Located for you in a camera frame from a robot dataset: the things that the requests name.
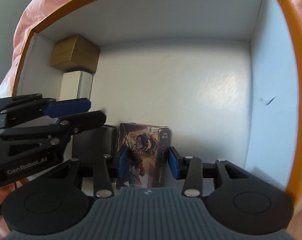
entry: metal rivet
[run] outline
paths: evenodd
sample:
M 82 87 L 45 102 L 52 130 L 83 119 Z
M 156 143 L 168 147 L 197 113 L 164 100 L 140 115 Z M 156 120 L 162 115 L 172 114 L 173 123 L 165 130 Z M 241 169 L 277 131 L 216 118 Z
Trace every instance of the metal rivet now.
M 4 133 L 4 131 L 5 131 L 4 129 L 0 129 L 0 134 Z
M 187 189 L 186 191 L 184 191 L 184 195 L 186 195 L 187 197 L 198 197 L 200 195 L 200 191 L 198 191 L 197 189 L 191 188 L 191 189 Z
M 67 120 L 63 120 L 60 122 L 60 125 L 67 125 L 67 124 L 69 124 L 69 121 L 67 121 Z
M 112 192 L 108 189 L 100 189 L 96 192 L 96 196 L 100 198 L 108 198 L 112 196 Z
M 59 138 L 53 138 L 50 143 L 51 143 L 51 145 L 57 145 L 57 144 L 59 144 L 59 142 L 60 142 Z

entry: gray ribbed grip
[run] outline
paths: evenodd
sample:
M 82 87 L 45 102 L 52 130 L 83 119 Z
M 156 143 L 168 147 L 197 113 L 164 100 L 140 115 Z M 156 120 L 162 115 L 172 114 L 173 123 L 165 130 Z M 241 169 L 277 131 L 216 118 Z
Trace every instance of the gray ribbed grip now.
M 264 236 L 231 231 L 211 217 L 200 199 L 181 196 L 172 188 L 122 188 L 113 198 L 95 201 L 88 215 L 66 231 L 49 236 L 12 232 L 5 239 L 293 240 L 285 230 Z

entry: black round pad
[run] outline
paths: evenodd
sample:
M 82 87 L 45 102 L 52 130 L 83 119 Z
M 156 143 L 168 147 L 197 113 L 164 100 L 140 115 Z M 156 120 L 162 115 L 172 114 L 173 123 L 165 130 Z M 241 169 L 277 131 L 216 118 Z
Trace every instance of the black round pad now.
M 30 235 L 47 235 L 70 228 L 90 209 L 88 197 L 60 179 L 27 183 L 12 192 L 2 205 L 10 230 Z
M 206 206 L 222 225 L 248 235 L 286 228 L 293 214 L 290 197 L 257 178 L 229 180 L 209 195 Z

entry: blue gripper pad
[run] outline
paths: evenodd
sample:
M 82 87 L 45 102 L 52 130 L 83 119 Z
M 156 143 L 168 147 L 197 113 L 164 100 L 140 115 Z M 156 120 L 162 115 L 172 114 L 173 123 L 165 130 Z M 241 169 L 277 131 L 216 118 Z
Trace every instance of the blue gripper pad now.
M 179 177 L 180 177 L 179 161 L 174 156 L 174 153 L 171 151 L 170 148 L 169 148 L 169 155 L 168 155 L 168 163 L 169 163 L 169 167 L 172 172 L 173 178 L 179 179 Z
M 49 106 L 44 110 L 44 115 L 56 118 L 72 114 L 86 113 L 90 108 L 91 101 L 87 98 L 70 99 L 49 104 Z
M 52 235 L 13 231 L 6 240 L 293 240 L 284 229 L 263 236 L 244 235 L 216 222 L 198 198 L 173 188 L 121 188 L 98 199 L 86 217 Z
M 123 153 L 121 154 L 121 157 L 118 159 L 118 165 L 117 165 L 117 169 L 118 169 L 118 176 L 120 178 L 124 177 L 124 173 L 127 170 L 127 160 L 129 158 L 129 151 L 130 149 L 128 147 L 126 147 L 123 151 Z

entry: finger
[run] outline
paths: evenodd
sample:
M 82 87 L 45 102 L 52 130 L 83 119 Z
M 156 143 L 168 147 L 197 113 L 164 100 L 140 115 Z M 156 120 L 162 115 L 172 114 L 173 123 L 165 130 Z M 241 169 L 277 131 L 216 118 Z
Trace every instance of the finger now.
M 14 183 L 11 183 L 9 185 L 0 188 L 0 205 L 3 203 L 5 198 L 14 190 L 15 190 Z

